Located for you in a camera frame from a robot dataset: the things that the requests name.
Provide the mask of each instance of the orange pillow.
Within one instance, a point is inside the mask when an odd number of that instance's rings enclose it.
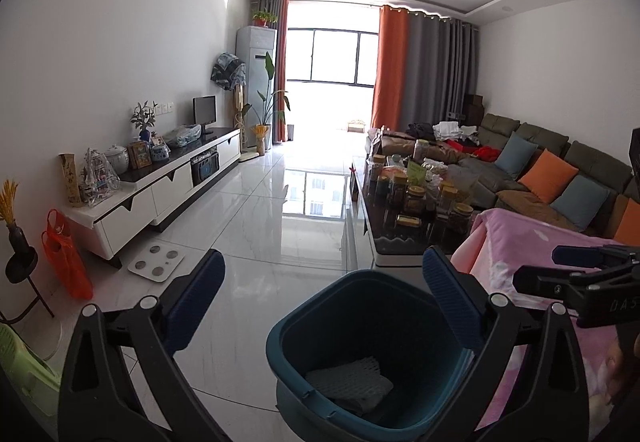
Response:
[[[545,204],[551,204],[569,185],[578,173],[578,168],[548,149],[542,152],[536,164],[518,181]]]
[[[640,245],[640,204],[635,200],[629,199],[613,239],[621,244]]]

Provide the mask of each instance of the vase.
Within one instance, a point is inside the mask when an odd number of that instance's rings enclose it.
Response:
[[[264,137],[255,138],[255,151],[260,157],[264,157]]]
[[[15,222],[6,225],[9,229],[9,243],[17,255],[29,254],[29,242],[24,237],[24,231]]]
[[[142,130],[140,130],[140,141],[144,141],[145,143],[148,143],[149,139],[151,139],[151,132],[149,132],[149,130],[146,128],[143,128]]]

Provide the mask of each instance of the pink blanket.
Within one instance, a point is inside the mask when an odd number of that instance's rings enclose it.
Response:
[[[570,268],[556,265],[551,253],[556,245],[596,247],[616,244],[612,240],[593,238],[557,228],[504,209],[490,209],[478,215],[469,238],[451,257],[461,273],[476,277],[489,293],[502,292],[520,307],[546,309],[553,300],[519,294],[513,288],[513,273],[521,265]],[[589,396],[606,391],[605,355],[616,338],[615,327],[576,328],[587,377]],[[516,346],[494,399],[478,427],[500,417],[511,393],[526,347]]]

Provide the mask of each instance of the dried wheat stalks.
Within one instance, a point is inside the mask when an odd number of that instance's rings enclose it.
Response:
[[[7,224],[13,224],[14,218],[14,199],[15,190],[18,188],[18,184],[15,181],[4,181],[2,186],[2,192],[0,192],[0,219],[4,220]]]

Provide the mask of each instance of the glossy floor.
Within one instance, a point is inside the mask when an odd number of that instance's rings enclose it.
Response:
[[[208,248],[224,254],[225,281],[190,345],[176,353],[175,361],[234,442],[298,440],[276,410],[265,341],[277,321],[344,274],[350,159],[363,153],[363,134],[334,132],[296,137],[239,165],[164,232],[143,231],[121,252],[126,267],[151,239],[175,244],[185,258],[164,283],[86,258],[95,286],[92,302],[102,310],[117,310],[132,307],[145,295],[161,294],[175,276],[188,274]],[[64,289],[50,301],[62,321],[63,339],[49,363],[62,370],[84,303],[71,300]],[[40,313],[33,316],[25,336],[46,323]],[[124,353],[146,413],[164,424],[135,352],[126,348]]]

